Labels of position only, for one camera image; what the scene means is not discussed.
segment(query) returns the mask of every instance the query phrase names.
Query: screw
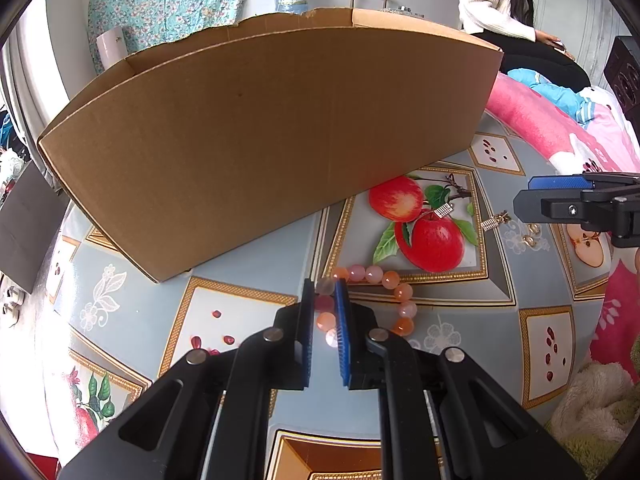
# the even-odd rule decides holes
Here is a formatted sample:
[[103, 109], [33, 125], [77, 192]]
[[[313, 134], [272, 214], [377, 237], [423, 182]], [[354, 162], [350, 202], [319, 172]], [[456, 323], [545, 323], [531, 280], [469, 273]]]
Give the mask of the screw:
[[209, 354], [206, 350], [194, 348], [187, 353], [187, 362], [190, 365], [201, 365], [207, 359], [207, 355]]
[[383, 341], [389, 339], [389, 332], [387, 332], [384, 328], [372, 328], [369, 331], [369, 338], [377, 343], [382, 343]]
[[265, 341], [269, 341], [270, 343], [275, 343], [280, 341], [284, 337], [284, 332], [281, 328], [277, 328], [275, 326], [269, 327], [267, 330], [262, 332], [262, 336]]
[[465, 358], [465, 353], [460, 348], [451, 347], [444, 351], [444, 357], [447, 358], [447, 361], [459, 363]]

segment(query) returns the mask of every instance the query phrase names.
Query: box flap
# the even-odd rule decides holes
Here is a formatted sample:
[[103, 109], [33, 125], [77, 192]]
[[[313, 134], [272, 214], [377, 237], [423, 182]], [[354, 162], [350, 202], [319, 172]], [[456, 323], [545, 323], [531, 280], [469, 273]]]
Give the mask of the box flap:
[[100, 230], [165, 280], [464, 150], [501, 57], [424, 31], [251, 36], [119, 83], [39, 145]]

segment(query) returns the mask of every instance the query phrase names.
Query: torn cardboard edge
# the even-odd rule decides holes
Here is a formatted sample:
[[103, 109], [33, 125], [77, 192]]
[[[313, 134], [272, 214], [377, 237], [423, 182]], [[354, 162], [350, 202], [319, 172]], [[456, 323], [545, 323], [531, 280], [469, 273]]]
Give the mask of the torn cardboard edge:
[[[401, 16], [398, 14], [390, 14], [379, 12], [376, 10], [363, 10], [363, 9], [317, 9], [308, 12], [306, 15], [298, 16], [292, 14], [267, 14], [263, 16], [255, 16], [239, 23], [238, 25], [231, 25], [227, 27], [209, 28], [192, 34], [191, 36], [176, 41], [175, 43], [165, 43], [150, 49], [143, 50], [139, 53], [133, 54], [119, 63], [108, 69], [106, 72], [97, 77], [94, 81], [89, 83], [52, 121], [52, 123], [45, 129], [38, 140], [38, 148], [41, 151], [44, 159], [47, 163], [54, 168], [53, 161], [50, 160], [47, 150], [43, 146], [43, 139], [46, 135], [54, 132], [58, 127], [63, 128], [65, 121], [69, 120], [72, 116], [83, 110], [85, 107], [92, 105], [94, 101], [102, 96], [117, 92], [118, 88], [133, 79], [143, 76], [151, 70], [158, 68], [159, 66], [178, 61], [180, 58], [194, 56], [203, 50], [209, 50], [221, 44], [229, 44], [236, 41], [245, 40], [248, 38], [256, 38], [259, 36], [273, 35], [279, 32], [291, 32], [296, 30], [307, 30], [311, 28], [382, 28], [387, 30], [404, 30], [407, 32], [421, 32], [423, 34], [429, 34], [431, 36], [439, 36], [448, 38], [451, 40], [459, 40], [463, 43], [476, 44], [478, 46], [485, 47], [489, 50], [498, 51], [499, 49], [492, 44], [489, 44], [483, 40], [478, 40], [473, 36], [465, 34], [457, 30], [444, 27], [424, 20], [418, 20], [409, 16]], [[74, 202], [78, 207], [91, 219], [101, 232], [104, 234], [113, 245], [124, 256], [129, 259], [143, 274], [148, 276], [155, 282], [167, 279], [168, 276], [162, 277], [160, 280], [155, 278], [151, 272], [148, 272], [144, 265], [139, 264], [135, 257], [132, 257], [127, 250], [111, 236], [109, 229], [105, 229], [100, 225], [100, 222], [94, 217], [93, 214], [86, 208], [82, 199], [73, 192], [65, 178], [59, 174], [58, 171], [54, 171], [63, 184], [63, 187], [68, 194], [73, 197]], [[297, 218], [291, 218], [286, 223], [294, 221]]]

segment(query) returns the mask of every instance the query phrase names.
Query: pink blanket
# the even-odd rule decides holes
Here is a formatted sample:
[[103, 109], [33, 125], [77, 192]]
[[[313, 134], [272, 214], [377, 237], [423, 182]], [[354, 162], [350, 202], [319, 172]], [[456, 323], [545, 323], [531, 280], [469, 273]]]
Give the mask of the pink blanket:
[[[611, 111], [596, 105], [586, 130], [532, 89], [498, 74], [486, 109], [548, 159], [561, 174], [583, 171], [640, 173], [630, 134]], [[602, 312], [591, 342], [591, 356], [619, 362], [635, 381], [629, 358], [640, 333], [640, 252], [614, 248]]]

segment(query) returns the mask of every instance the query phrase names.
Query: plush toy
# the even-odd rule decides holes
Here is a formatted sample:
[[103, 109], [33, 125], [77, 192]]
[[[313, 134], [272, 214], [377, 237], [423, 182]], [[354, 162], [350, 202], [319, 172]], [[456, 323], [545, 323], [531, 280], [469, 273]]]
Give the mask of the plush toy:
[[[640, 336], [631, 349], [631, 361], [640, 372]], [[633, 384], [619, 363], [588, 360], [546, 428], [591, 480], [613, 458], [638, 419], [639, 408], [640, 383]]]

